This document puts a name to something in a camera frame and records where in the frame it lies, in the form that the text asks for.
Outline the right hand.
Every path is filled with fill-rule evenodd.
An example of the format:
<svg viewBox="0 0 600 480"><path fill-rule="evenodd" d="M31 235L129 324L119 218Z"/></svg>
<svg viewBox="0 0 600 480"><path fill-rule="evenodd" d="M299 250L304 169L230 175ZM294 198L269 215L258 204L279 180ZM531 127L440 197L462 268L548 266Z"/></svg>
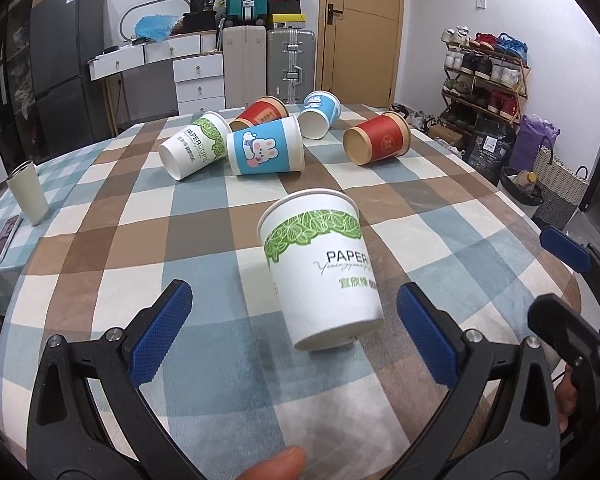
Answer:
<svg viewBox="0 0 600 480"><path fill-rule="evenodd" d="M563 434L569 425L569 417L577 405L577 390L571 381L573 369L567 365L562 380L555 389L559 431Z"/></svg>

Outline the left hand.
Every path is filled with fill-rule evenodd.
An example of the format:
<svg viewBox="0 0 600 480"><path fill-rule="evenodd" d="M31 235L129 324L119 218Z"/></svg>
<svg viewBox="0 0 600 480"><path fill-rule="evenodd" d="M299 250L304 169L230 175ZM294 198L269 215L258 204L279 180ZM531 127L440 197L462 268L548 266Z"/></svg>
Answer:
<svg viewBox="0 0 600 480"><path fill-rule="evenodd" d="M245 470L237 480L298 480L304 468L306 452L300 446L291 446Z"/></svg>

